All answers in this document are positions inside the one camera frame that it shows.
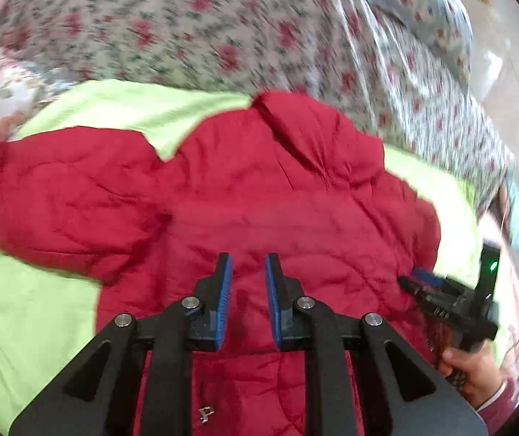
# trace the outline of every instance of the human hand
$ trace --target human hand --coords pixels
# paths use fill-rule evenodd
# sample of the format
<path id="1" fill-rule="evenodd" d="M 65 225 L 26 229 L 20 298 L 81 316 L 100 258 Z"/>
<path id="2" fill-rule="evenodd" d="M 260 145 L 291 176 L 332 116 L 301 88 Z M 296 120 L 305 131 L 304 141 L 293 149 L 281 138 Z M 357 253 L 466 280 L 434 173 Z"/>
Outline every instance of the human hand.
<path id="1" fill-rule="evenodd" d="M 492 397 L 504 381 L 502 372 L 494 361 L 489 341 L 486 341 L 480 351 L 474 354 L 446 348 L 439 363 L 439 373 L 442 377 L 448 377 L 454 368 L 465 372 L 467 382 L 461 393 L 476 409 Z"/>

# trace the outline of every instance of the green sheet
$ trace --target green sheet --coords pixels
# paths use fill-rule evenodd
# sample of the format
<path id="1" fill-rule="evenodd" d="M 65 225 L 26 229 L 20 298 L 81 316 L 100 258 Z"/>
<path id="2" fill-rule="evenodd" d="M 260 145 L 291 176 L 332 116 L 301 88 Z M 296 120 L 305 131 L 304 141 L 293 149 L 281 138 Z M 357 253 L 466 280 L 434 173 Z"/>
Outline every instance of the green sheet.
<path id="1" fill-rule="evenodd" d="M 130 82 L 87 82 L 55 101 L 19 132 L 82 125 L 144 133 L 162 159 L 205 117 L 247 107 L 235 93 L 203 93 Z M 481 239 L 473 190 L 416 157 L 386 146 L 387 170 L 435 205 L 442 226 L 436 272 L 475 283 Z M 62 271 L 29 266 L 0 252 L 0 431 L 93 337 L 99 287 Z"/>

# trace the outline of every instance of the yellow-green fabric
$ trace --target yellow-green fabric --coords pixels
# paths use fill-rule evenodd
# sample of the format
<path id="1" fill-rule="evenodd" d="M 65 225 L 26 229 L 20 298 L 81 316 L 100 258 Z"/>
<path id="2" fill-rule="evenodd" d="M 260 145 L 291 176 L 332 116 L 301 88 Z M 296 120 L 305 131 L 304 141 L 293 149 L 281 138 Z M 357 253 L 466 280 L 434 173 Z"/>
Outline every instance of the yellow-green fabric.
<path id="1" fill-rule="evenodd" d="M 242 109 L 250 98 L 121 81 L 87 82 L 54 101 L 19 131 L 23 138 L 71 126 L 140 131 L 164 160 L 206 117 Z M 385 167 L 436 208 L 442 227 L 436 272 L 477 280 L 481 240 L 473 190 L 395 148 Z M 40 269 L 0 252 L 0 431 L 94 334 L 99 285 L 63 271 Z"/>

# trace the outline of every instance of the triangular cutout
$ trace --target triangular cutout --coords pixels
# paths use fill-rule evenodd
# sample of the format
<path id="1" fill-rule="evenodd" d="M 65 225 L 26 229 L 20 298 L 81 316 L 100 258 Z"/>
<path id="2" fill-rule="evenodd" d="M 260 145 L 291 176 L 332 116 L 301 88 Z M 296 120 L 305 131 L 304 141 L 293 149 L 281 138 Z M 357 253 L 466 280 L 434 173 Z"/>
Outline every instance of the triangular cutout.
<path id="1" fill-rule="evenodd" d="M 64 385 L 64 392 L 69 396 L 84 400 L 84 402 L 92 402 L 98 391 L 111 348 L 110 341 L 104 341 L 78 369 L 72 379 Z"/>
<path id="2" fill-rule="evenodd" d="M 436 387 L 433 382 L 429 380 L 429 377 L 411 362 L 397 345 L 389 341 L 385 344 L 385 349 L 389 356 L 403 400 L 412 402 L 422 396 L 430 395 L 435 392 Z"/>

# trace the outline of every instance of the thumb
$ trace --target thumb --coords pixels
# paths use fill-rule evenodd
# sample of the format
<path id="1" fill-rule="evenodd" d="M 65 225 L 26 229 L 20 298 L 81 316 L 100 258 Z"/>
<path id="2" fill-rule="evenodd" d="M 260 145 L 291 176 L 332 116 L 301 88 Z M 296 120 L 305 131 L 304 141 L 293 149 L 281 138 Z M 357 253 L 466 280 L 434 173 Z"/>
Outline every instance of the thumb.
<path id="1" fill-rule="evenodd" d="M 450 366 L 470 373 L 474 370 L 475 367 L 474 356 L 474 354 L 460 351 L 459 349 L 447 348 L 445 351 L 443 351 L 442 359 Z"/>

